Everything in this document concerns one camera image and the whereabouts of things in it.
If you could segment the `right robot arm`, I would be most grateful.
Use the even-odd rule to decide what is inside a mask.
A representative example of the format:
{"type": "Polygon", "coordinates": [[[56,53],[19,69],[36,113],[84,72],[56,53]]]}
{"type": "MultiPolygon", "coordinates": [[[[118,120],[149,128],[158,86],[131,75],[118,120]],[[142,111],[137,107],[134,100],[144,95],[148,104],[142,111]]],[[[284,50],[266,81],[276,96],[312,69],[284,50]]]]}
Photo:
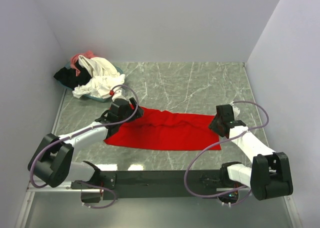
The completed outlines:
{"type": "Polygon", "coordinates": [[[288,156],[260,141],[251,128],[236,119],[239,113],[234,104],[218,105],[208,126],[220,137],[237,145],[251,162],[250,167],[238,161],[224,163],[219,175],[221,185],[226,188],[235,183],[245,185],[259,201],[290,196],[294,188],[288,156]]]}

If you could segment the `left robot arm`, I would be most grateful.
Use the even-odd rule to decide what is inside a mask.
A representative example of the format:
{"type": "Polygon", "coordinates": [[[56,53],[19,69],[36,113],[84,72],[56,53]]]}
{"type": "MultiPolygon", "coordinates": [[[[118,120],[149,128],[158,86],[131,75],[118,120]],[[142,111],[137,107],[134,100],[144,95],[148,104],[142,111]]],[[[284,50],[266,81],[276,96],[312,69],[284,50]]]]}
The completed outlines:
{"type": "Polygon", "coordinates": [[[141,118],[143,113],[137,98],[116,98],[90,125],[62,136],[45,135],[27,166],[30,183],[38,189],[59,186],[70,173],[76,150],[114,136],[124,123],[141,118]]]}

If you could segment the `red t shirt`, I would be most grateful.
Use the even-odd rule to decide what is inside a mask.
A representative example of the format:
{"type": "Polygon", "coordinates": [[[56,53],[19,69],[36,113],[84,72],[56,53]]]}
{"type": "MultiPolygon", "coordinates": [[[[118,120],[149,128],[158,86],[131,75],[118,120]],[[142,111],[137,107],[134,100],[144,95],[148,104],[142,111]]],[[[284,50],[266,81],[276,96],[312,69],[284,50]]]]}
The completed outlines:
{"type": "Polygon", "coordinates": [[[172,113],[143,108],[143,116],[122,124],[104,140],[107,145],[157,150],[200,151],[217,143],[219,136],[209,129],[213,115],[172,113]]]}

